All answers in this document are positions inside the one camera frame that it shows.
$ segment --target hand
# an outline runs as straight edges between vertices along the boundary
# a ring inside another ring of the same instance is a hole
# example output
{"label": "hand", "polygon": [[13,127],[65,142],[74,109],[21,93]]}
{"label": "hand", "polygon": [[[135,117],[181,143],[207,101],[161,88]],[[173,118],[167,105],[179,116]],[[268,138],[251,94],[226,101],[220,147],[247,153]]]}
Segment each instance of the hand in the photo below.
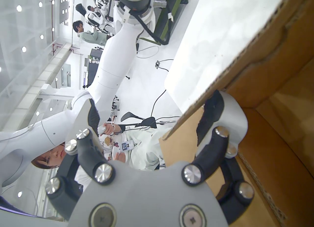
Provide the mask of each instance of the hand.
{"label": "hand", "polygon": [[125,163],[125,153],[124,152],[120,152],[120,153],[116,153],[115,157],[113,158],[114,161],[121,161],[123,163]]}
{"label": "hand", "polygon": [[113,130],[115,129],[114,126],[112,124],[107,124],[107,123],[104,123],[103,126],[106,127],[106,130],[100,134],[100,136],[102,136],[103,134],[112,134],[113,133]]}

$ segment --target id badge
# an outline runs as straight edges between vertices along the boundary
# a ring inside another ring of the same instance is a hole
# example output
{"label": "id badge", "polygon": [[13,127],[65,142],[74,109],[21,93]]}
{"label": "id badge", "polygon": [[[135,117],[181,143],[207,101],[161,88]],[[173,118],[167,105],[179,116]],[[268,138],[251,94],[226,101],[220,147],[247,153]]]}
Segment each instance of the id badge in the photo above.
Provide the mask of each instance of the id badge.
{"label": "id badge", "polygon": [[133,140],[127,140],[121,144],[121,150],[122,151],[130,151],[134,149],[134,141]]}

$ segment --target gray gripper base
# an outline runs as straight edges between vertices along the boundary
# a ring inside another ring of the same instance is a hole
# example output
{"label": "gray gripper base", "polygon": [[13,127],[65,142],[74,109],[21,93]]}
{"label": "gray gripper base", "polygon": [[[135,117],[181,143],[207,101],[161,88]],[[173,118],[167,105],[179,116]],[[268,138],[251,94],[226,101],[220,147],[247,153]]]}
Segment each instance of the gray gripper base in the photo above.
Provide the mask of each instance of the gray gripper base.
{"label": "gray gripper base", "polygon": [[68,227],[89,226],[93,208],[111,204],[117,212],[116,227],[180,226],[181,209],[187,204],[200,207],[207,225],[228,226],[218,201],[206,182],[196,187],[185,184],[181,171],[187,162],[179,161],[159,171],[139,171],[119,161],[111,161],[116,177],[107,186],[94,181],[79,199]]}

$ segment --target white floor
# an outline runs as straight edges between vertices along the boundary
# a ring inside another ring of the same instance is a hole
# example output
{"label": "white floor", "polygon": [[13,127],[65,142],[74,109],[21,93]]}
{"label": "white floor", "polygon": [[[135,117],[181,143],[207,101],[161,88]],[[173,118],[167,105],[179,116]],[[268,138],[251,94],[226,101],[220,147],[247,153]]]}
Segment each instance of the white floor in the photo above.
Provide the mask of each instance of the white floor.
{"label": "white floor", "polygon": [[[173,30],[170,42],[167,46],[160,46],[158,53],[151,58],[135,59],[132,68],[128,73],[128,76],[131,79],[128,80],[127,78],[125,78],[117,92],[117,96],[119,97],[121,103],[120,112],[118,113],[116,123],[119,123],[121,116],[128,111],[140,117],[150,117],[155,100],[165,90],[164,81],[167,75],[167,71],[162,69],[156,69],[155,63],[157,60],[161,61],[165,59],[174,59],[198,1],[199,0],[189,0],[189,4],[180,5],[180,8],[182,10],[180,12],[178,22],[176,23]],[[149,46],[156,45],[140,40],[139,50],[142,50]],[[138,56],[150,57],[154,53],[156,53],[157,50],[157,47],[150,48],[148,50],[140,52]],[[161,62],[160,67],[169,69],[171,63],[172,61]],[[167,92],[158,99],[153,111],[153,116],[156,119],[160,117],[181,115],[181,111]],[[134,118],[123,121],[124,124],[138,122],[139,120]]]}

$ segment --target metal screw cap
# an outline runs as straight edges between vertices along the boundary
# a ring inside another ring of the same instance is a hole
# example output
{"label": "metal screw cap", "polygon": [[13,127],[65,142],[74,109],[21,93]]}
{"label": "metal screw cap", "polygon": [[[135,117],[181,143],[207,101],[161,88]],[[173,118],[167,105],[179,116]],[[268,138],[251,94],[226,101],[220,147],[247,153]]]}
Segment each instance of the metal screw cap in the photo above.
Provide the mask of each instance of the metal screw cap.
{"label": "metal screw cap", "polygon": [[228,153],[229,155],[236,155],[236,153],[237,153],[237,148],[236,148],[233,144],[229,143],[229,144],[228,144],[228,148],[227,148],[227,153]]}
{"label": "metal screw cap", "polygon": [[92,211],[90,219],[92,227],[114,227],[117,222],[117,215],[110,204],[103,203]]}
{"label": "metal screw cap", "polygon": [[77,139],[83,139],[90,133],[89,129],[85,129],[83,132],[80,132],[76,135]]}
{"label": "metal screw cap", "polygon": [[215,128],[215,132],[216,132],[216,134],[218,134],[219,136],[221,136],[223,138],[227,138],[229,136],[229,131],[224,126],[217,126]]}
{"label": "metal screw cap", "polygon": [[248,182],[242,182],[239,186],[239,193],[247,199],[254,197],[254,189]]}
{"label": "metal screw cap", "polygon": [[60,187],[60,180],[57,177],[53,177],[48,181],[45,186],[46,193],[48,195],[54,194]]}
{"label": "metal screw cap", "polygon": [[180,213],[180,226],[181,227],[205,227],[206,218],[197,205],[186,205]]}
{"label": "metal screw cap", "polygon": [[183,176],[187,182],[191,184],[197,184],[201,181],[202,174],[198,167],[190,164],[185,166],[183,170]]}
{"label": "metal screw cap", "polygon": [[64,149],[66,151],[73,151],[76,148],[77,141],[75,139],[72,139],[65,143]]}
{"label": "metal screw cap", "polygon": [[106,182],[112,176],[112,171],[111,165],[107,163],[101,164],[95,172],[96,181],[99,183]]}

